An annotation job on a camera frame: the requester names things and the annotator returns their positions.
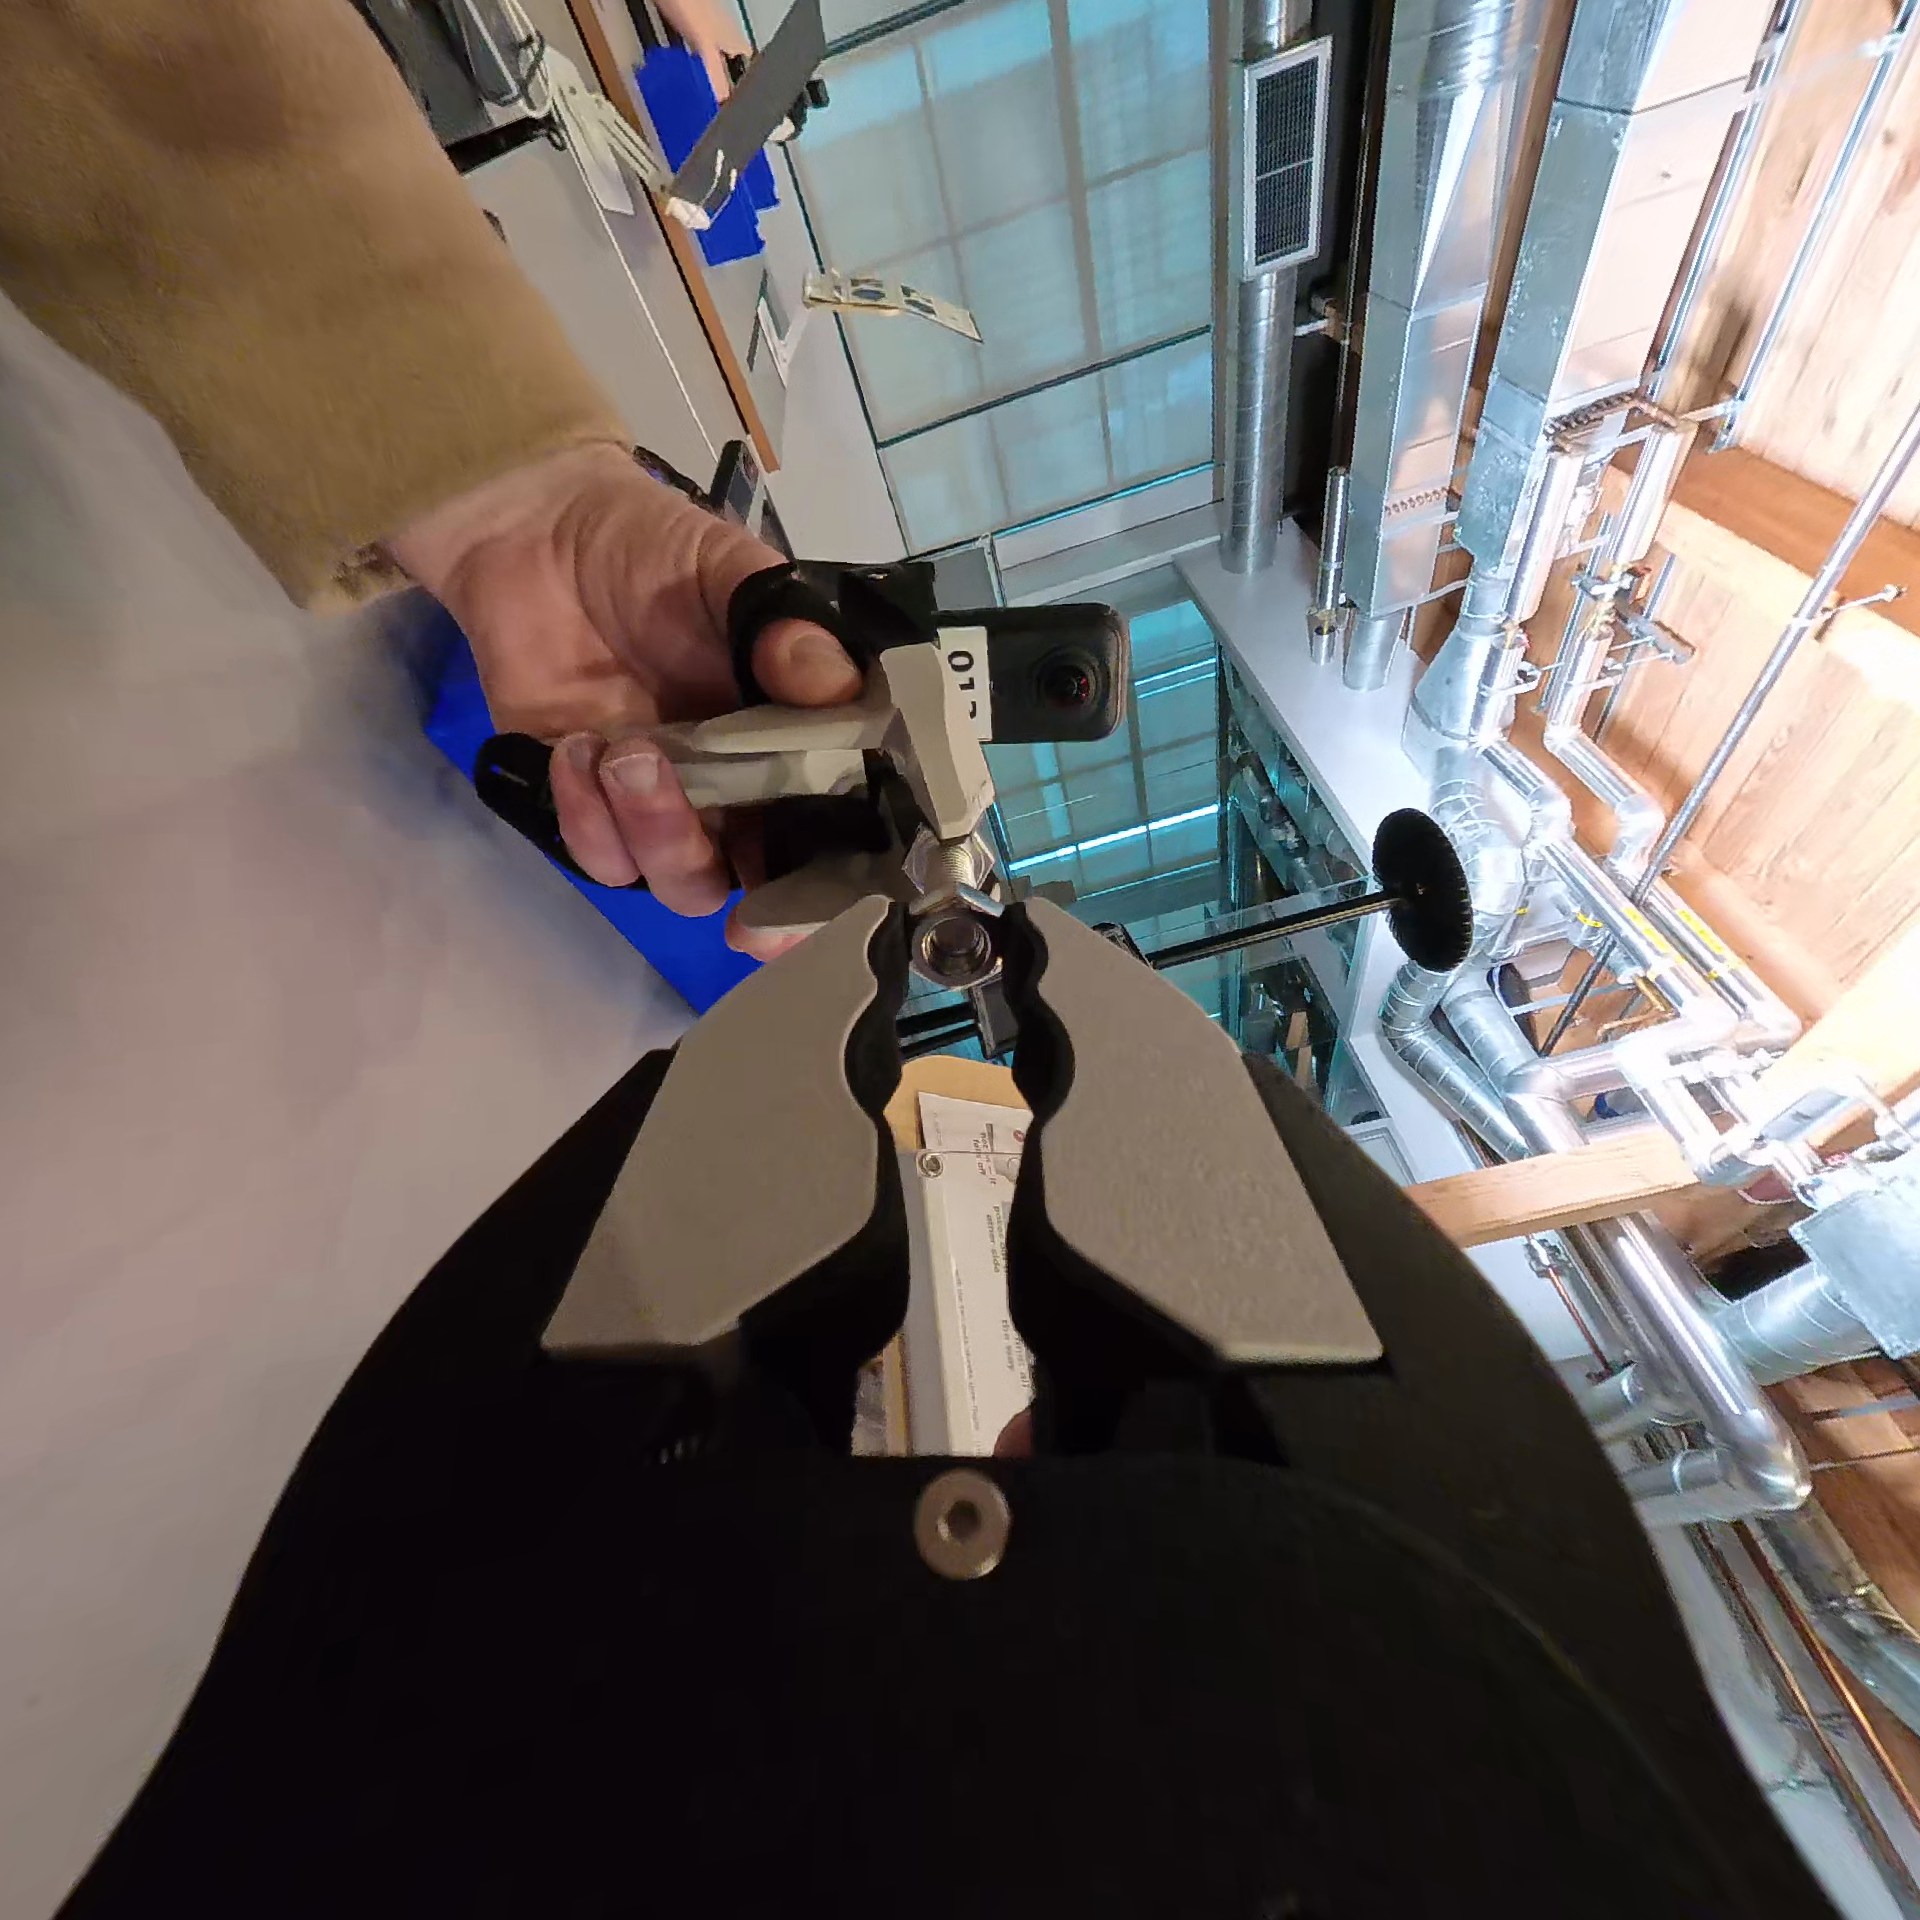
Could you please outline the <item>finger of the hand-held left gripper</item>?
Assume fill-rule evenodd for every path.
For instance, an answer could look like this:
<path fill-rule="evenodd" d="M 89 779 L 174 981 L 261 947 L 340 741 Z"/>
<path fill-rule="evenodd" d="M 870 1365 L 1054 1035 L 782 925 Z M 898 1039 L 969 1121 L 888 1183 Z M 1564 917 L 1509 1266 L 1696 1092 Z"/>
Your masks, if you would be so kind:
<path fill-rule="evenodd" d="M 995 801 L 993 770 L 963 697 L 932 643 L 877 655 L 877 676 L 893 712 L 882 739 L 940 844 L 963 844 Z"/>

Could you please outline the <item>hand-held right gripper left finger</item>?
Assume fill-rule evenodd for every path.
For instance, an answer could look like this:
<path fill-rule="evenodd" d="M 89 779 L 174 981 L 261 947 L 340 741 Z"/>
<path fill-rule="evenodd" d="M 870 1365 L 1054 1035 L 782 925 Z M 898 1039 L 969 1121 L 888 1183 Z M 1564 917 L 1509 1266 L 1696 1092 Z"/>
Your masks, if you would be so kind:
<path fill-rule="evenodd" d="M 851 1452 L 901 1332 L 905 909 L 858 899 L 677 1044 L 544 1332 L 565 1360 L 696 1371 Z"/>

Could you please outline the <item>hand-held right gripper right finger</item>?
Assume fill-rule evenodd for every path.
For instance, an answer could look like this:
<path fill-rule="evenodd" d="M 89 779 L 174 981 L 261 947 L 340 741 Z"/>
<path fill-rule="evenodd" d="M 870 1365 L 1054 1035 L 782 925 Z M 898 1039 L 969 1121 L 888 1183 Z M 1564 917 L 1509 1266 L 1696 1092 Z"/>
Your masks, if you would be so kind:
<path fill-rule="evenodd" d="M 1204 1450 L 1284 1371 L 1385 1356 L 1236 1044 L 1051 903 L 1003 924 L 1029 1108 L 1005 1232 L 1040 1455 Z"/>

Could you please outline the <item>steel hex nut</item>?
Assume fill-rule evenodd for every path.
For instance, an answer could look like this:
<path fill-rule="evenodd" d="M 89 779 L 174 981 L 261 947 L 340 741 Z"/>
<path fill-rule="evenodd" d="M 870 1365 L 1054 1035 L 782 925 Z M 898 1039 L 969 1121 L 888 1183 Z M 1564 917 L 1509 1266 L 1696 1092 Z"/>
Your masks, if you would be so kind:
<path fill-rule="evenodd" d="M 969 992 L 1002 967 L 1000 913 L 969 899 L 940 901 L 914 913 L 907 929 L 907 965 L 942 992 Z"/>

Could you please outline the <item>blue plastic bin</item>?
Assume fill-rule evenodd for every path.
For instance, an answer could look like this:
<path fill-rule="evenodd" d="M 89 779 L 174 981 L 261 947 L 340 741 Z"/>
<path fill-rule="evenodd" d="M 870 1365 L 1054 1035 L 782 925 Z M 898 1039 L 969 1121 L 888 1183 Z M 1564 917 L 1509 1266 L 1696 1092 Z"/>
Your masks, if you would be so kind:
<path fill-rule="evenodd" d="M 425 659 L 422 735 L 470 784 L 474 767 L 493 735 L 492 713 L 468 637 L 449 612 L 436 609 L 430 609 L 425 619 Z M 565 868 L 550 855 L 544 864 L 565 879 L 571 892 L 587 901 L 697 1018 L 762 967 L 760 960 L 729 947 L 729 907 L 704 920 L 686 920 L 669 914 L 640 890 L 608 890 Z"/>
<path fill-rule="evenodd" d="M 665 191 L 697 137 L 708 129 L 720 99 L 713 93 L 704 60 L 682 43 L 652 48 L 634 68 L 634 82 L 662 153 L 662 184 L 656 187 L 656 202 L 665 212 Z M 752 157 L 731 202 L 710 219 L 710 227 L 707 231 L 688 229 L 704 266 L 733 266 L 764 251 L 762 212 L 777 205 L 769 147 Z"/>

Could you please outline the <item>person's left hand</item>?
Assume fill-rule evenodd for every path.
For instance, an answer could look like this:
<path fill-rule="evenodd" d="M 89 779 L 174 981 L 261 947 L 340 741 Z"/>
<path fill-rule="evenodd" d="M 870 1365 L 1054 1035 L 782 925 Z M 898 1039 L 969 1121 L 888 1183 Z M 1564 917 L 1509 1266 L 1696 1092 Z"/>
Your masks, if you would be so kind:
<path fill-rule="evenodd" d="M 413 516 L 379 551 L 459 625 L 499 732 L 548 746 L 584 874 L 707 920 L 764 876 L 762 820 L 688 805 L 667 724 L 742 706 L 729 599 L 782 555 L 613 444 L 568 448 Z"/>

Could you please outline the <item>white stand base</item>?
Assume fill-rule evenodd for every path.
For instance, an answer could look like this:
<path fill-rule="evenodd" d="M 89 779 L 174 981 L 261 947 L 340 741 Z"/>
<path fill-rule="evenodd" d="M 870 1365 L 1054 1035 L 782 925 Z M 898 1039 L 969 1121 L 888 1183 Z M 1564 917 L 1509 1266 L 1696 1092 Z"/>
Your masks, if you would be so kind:
<path fill-rule="evenodd" d="M 902 1178 L 902 1162 L 917 1151 L 920 1144 L 920 1128 L 917 1128 L 917 1096 L 920 1092 L 946 1092 L 954 1097 L 969 1097 L 993 1105 L 1003 1105 L 1013 1108 L 1021 1108 L 1029 1115 L 1029 1108 L 1021 1105 L 1021 1097 L 1014 1088 L 1014 1077 L 996 1066 L 985 1063 L 969 1063 L 955 1061 L 946 1056 L 923 1058 L 907 1063 L 902 1067 L 902 1081 L 898 1092 L 893 1096 L 888 1108 L 888 1123 L 896 1136 L 898 1151 L 898 1173 L 901 1173 L 901 1189 L 902 1189 L 902 1217 L 905 1217 L 905 1235 L 907 1235 L 907 1203 L 905 1203 L 905 1178 Z M 875 1360 L 870 1360 L 860 1378 L 856 1389 L 856 1423 L 853 1423 L 853 1455 L 856 1457 L 938 1457 L 938 1455 L 917 1455 L 909 1450 L 905 1436 L 905 1380 L 902 1380 L 902 1329 L 893 1336 L 888 1347 L 881 1351 Z M 1014 1452 L 1019 1436 L 1025 1434 L 1027 1412 L 1018 1416 L 1011 1428 L 1002 1436 L 995 1457 L 1008 1457 Z"/>

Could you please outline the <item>black disc on rod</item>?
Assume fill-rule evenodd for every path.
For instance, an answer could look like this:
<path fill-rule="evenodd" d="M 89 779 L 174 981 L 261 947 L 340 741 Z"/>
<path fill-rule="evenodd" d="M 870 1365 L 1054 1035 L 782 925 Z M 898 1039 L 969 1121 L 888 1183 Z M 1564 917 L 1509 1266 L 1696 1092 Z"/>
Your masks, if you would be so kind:
<path fill-rule="evenodd" d="M 1398 807 L 1382 817 L 1371 861 L 1371 888 L 1358 896 L 1262 905 L 1232 929 L 1149 952 L 1142 960 L 1155 972 L 1172 972 L 1305 932 L 1382 920 L 1410 965 L 1433 973 L 1459 969 L 1474 944 L 1474 905 L 1444 827 L 1426 812 Z"/>

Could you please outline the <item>silver insulated pipes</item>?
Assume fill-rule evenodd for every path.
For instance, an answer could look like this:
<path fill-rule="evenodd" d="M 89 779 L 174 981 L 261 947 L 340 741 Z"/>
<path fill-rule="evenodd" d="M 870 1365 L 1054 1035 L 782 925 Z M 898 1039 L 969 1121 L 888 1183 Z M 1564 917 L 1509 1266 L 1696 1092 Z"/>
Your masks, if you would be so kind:
<path fill-rule="evenodd" d="M 1857 1357 L 1916 1356 L 1916 1097 L 1881 1105 L 1866 1066 L 1828 1051 L 1789 1072 L 1800 1023 L 1665 884 L 1648 903 L 1573 836 L 1568 795 L 1504 744 L 1524 637 L 1502 623 L 1502 581 L 1470 578 L 1462 616 L 1419 679 L 1409 737 L 1433 747 L 1442 847 L 1470 890 L 1467 953 L 1405 965 L 1378 1011 L 1382 1044 L 1507 1171 L 1548 1173 L 1588 1140 L 1577 1108 L 1629 1092 L 1648 1128 L 1629 1145 L 1674 1151 L 1680 1186 L 1738 1189 L 1776 1176 L 1808 1207 L 1806 1264 L 1738 1303 L 1709 1303 L 1689 1259 L 1640 1199 L 1564 1228 L 1622 1331 L 1628 1365 L 1590 1387 L 1605 1440 L 1696 1425 L 1700 1447 L 1636 1471 L 1653 1525 L 1789 1513 L 1808 1503 L 1802 1450 L 1764 1387 Z M 1667 1018 L 1620 1041 L 1540 1055 L 1492 987 L 1526 907 L 1594 948 L 1616 947 L 1629 986 Z"/>

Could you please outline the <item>white air vent grille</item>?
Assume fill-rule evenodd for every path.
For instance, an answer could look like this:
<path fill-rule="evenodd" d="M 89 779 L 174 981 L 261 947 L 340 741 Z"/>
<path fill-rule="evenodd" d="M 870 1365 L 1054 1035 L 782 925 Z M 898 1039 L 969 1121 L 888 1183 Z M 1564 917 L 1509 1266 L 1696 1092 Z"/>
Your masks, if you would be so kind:
<path fill-rule="evenodd" d="M 1332 39 L 1298 39 L 1240 76 L 1240 279 L 1297 272 L 1324 240 Z"/>

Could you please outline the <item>grey flat bar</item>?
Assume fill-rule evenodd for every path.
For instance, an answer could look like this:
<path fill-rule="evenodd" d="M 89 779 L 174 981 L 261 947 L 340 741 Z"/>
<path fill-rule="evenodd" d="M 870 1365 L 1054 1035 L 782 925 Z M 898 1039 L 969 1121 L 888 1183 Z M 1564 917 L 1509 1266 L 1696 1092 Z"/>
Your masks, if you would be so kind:
<path fill-rule="evenodd" d="M 728 84 L 708 129 L 662 192 L 665 212 L 686 229 L 707 231 L 752 157 L 796 137 L 812 111 L 826 105 L 822 60 L 820 4 L 790 4 L 770 41 Z"/>

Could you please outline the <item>round metal duct pipe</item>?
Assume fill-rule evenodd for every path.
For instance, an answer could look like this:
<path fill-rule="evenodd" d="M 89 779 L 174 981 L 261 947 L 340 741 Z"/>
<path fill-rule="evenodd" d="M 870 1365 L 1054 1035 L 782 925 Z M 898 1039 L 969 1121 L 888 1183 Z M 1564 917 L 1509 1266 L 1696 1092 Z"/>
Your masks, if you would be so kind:
<path fill-rule="evenodd" d="M 1248 68 L 1276 58 L 1307 35 L 1307 3 L 1229 4 L 1232 53 L 1228 64 L 1228 145 L 1222 186 L 1228 243 L 1229 367 L 1222 376 L 1228 404 L 1228 480 L 1222 495 L 1220 565 L 1250 578 L 1272 570 L 1284 515 L 1284 472 L 1290 440 L 1290 381 L 1293 327 L 1298 319 L 1297 272 L 1246 271 L 1246 250 L 1254 231 L 1258 192 L 1250 179 L 1248 136 L 1254 124 L 1248 107 Z"/>

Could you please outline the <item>rectangular metal duct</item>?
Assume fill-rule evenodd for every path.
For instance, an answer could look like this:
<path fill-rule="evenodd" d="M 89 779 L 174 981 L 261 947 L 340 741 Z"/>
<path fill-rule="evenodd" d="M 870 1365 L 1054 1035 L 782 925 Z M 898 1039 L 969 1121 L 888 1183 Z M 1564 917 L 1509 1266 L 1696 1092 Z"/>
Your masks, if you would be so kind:
<path fill-rule="evenodd" d="M 1526 617 L 1552 423 L 1644 378 L 1772 4 L 1394 4 L 1360 312 L 1342 679 L 1444 535 Z"/>

